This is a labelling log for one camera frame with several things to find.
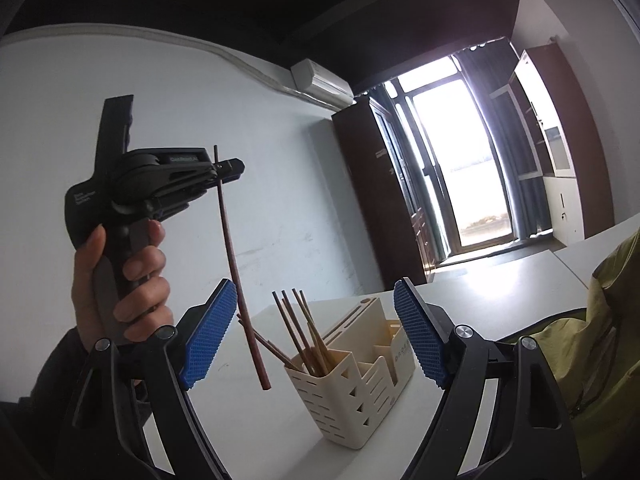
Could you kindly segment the dark sleeve forearm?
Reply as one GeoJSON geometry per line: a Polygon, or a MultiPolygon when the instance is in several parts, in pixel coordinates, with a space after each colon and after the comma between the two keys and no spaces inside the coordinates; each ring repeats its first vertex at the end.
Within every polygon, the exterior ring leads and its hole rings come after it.
{"type": "Polygon", "coordinates": [[[29,396],[1,404],[3,479],[163,479],[146,468],[106,454],[70,434],[65,422],[89,356],[76,328],[69,330],[40,370],[29,396]]]}

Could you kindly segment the person left hand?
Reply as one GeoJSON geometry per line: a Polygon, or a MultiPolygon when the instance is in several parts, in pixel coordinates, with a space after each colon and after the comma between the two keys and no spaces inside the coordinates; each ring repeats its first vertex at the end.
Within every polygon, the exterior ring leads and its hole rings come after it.
{"type": "MultiPolygon", "coordinates": [[[[167,305],[170,285],[162,272],[166,266],[166,256],[160,250],[165,238],[165,229],[160,222],[148,222],[150,244],[136,252],[124,264],[122,274],[140,285],[114,307],[117,321],[127,325],[125,336],[132,342],[142,342],[158,328],[171,325],[174,315],[167,305]]],[[[75,252],[72,301],[75,310],[76,327],[82,345],[91,350],[93,345],[105,336],[96,295],[93,291],[93,271],[96,270],[106,243],[103,226],[97,226],[87,243],[75,252]]]]}

